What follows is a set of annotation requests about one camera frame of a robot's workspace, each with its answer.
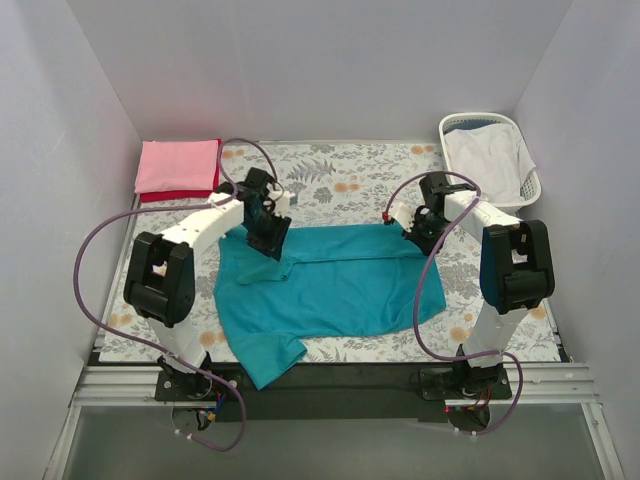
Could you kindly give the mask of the teal t shirt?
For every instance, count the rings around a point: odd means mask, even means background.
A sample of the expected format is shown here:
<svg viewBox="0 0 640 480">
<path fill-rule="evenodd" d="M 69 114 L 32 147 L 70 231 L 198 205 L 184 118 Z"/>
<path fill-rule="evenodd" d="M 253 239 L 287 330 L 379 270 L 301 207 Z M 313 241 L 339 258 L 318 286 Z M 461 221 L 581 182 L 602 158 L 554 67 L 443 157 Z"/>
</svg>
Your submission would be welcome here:
<svg viewBox="0 0 640 480">
<path fill-rule="evenodd" d="M 446 308 L 437 268 L 422 271 L 424 255 L 397 225 L 295 228 L 279 261 L 250 248 L 239 227 L 219 250 L 218 317 L 258 388 L 301 360 L 308 338 L 395 333 Z"/>
</svg>

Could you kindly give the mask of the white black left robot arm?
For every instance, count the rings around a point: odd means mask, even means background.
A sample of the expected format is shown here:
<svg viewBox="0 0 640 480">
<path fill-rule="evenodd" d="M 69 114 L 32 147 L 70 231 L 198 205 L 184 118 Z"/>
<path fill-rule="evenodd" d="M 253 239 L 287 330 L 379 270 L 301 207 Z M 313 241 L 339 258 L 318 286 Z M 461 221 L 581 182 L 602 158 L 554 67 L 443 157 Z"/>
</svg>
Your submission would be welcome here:
<svg viewBox="0 0 640 480">
<path fill-rule="evenodd" d="M 187 398 L 203 399 L 213 388 L 211 373 L 203 369 L 210 356 L 189 318 L 202 255 L 242 226 L 250 248 L 280 259 L 291 224 L 288 212 L 296 203 L 295 193 L 285 190 L 268 172 L 253 167 L 244 181 L 217 187 L 203 209 L 160 233 L 142 232 L 135 238 L 124 300 L 153 329 L 165 349 L 158 363 L 171 385 Z"/>
</svg>

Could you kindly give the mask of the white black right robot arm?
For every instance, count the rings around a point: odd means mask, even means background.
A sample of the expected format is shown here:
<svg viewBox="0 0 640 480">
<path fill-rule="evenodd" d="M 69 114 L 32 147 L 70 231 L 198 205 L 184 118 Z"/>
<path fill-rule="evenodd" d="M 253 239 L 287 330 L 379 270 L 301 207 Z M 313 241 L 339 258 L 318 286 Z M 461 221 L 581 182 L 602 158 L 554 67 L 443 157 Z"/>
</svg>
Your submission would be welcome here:
<svg viewBox="0 0 640 480">
<path fill-rule="evenodd" d="M 431 352 L 439 363 L 420 371 L 418 378 L 428 399 L 492 393 L 508 398 L 503 364 L 510 355 L 508 343 L 521 321 L 555 289 L 548 230 L 540 220 L 521 220 L 482 200 L 480 187 L 464 175 L 450 183 L 453 175 L 451 171 L 418 175 L 423 205 L 397 207 L 391 214 L 402 226 L 404 238 L 426 255 L 425 272 L 457 227 L 481 246 L 483 305 L 473 331 L 455 355 Z"/>
</svg>

